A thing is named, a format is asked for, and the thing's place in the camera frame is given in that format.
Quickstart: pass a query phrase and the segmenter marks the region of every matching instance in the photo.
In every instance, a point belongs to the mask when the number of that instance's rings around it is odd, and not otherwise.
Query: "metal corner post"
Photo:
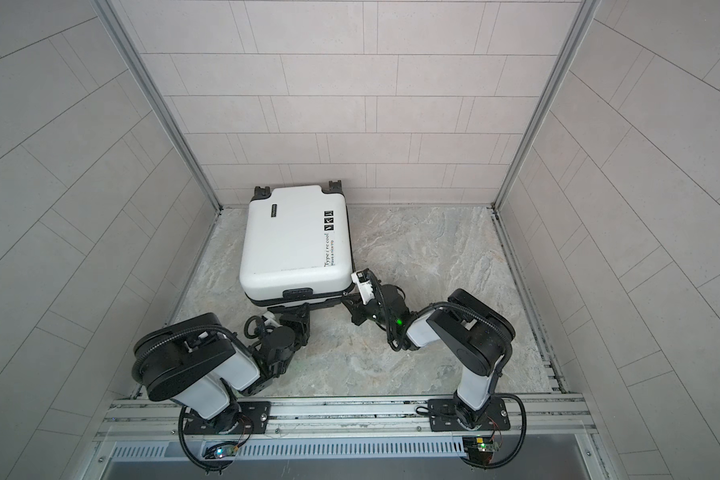
[[[507,200],[507,195],[512,187],[512,183],[518,176],[520,166],[528,156],[530,146],[536,138],[536,134],[541,127],[544,116],[552,106],[552,101],[563,83],[565,74],[568,72],[570,63],[574,60],[576,50],[581,44],[581,41],[584,39],[586,30],[592,23],[592,18],[594,18],[595,10],[599,3],[600,0],[582,0],[578,11],[576,11],[576,16],[570,25],[568,35],[566,36],[563,46],[560,49],[560,53],[557,55],[557,59],[552,67],[552,73],[550,73],[547,83],[544,86],[544,90],[541,92],[541,96],[539,97],[539,101],[536,103],[536,109],[530,116],[530,122],[528,123],[525,132],[523,132],[523,137],[520,140],[518,151],[515,152],[514,159],[512,159],[512,163],[507,171],[507,177],[504,178],[504,182],[501,184],[501,188],[499,189],[498,196],[494,202],[494,208],[497,212],[501,210],[501,207]]]
[[[163,97],[160,95],[160,92],[157,91],[157,86],[155,85],[154,80],[146,70],[144,63],[141,61],[141,56],[139,56],[134,44],[128,37],[123,24],[120,22],[114,8],[110,4],[110,0],[91,0],[91,3],[94,6],[96,14],[99,15],[101,23],[104,24],[104,28],[110,38],[112,38],[112,42],[115,43],[115,47],[123,57],[128,69],[134,75],[141,91],[144,92],[146,100],[150,102],[150,105],[152,105],[155,115],[157,115],[158,120],[168,133],[168,137],[171,142],[176,147],[179,155],[181,155],[184,159],[187,167],[190,168],[192,176],[198,181],[203,193],[211,202],[211,205],[218,214],[222,208],[219,199],[216,197],[208,179],[200,169],[197,159],[192,153],[186,139],[184,139],[184,135],[181,133],[181,130],[178,128],[176,120],[173,118],[170,110],[168,110],[168,106],[165,101],[163,101]]]

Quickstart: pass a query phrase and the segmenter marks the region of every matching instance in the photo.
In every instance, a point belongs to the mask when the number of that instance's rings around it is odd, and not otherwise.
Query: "marble floor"
[[[246,209],[226,209],[180,308],[178,320],[214,312],[238,332],[264,312],[242,292],[238,274]],[[520,304],[496,230],[485,207],[350,206],[355,266],[402,287],[411,310],[463,288],[504,315],[517,336],[499,380],[500,392],[548,392],[538,347]],[[449,394],[461,363],[442,343],[394,352],[374,323],[355,326],[342,305],[311,313],[312,334],[288,372],[259,396]]]

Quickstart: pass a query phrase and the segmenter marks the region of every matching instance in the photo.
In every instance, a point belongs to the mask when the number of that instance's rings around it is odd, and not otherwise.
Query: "white suitcase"
[[[240,284],[257,306],[318,303],[352,291],[341,182],[256,188],[248,208]]]

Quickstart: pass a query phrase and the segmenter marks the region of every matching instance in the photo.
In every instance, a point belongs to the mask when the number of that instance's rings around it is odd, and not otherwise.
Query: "beige wall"
[[[720,0],[604,0],[500,215],[621,476],[720,478]]]
[[[73,469],[214,216],[90,4],[0,0],[0,478]]]
[[[494,200],[577,3],[114,0],[223,204]]]

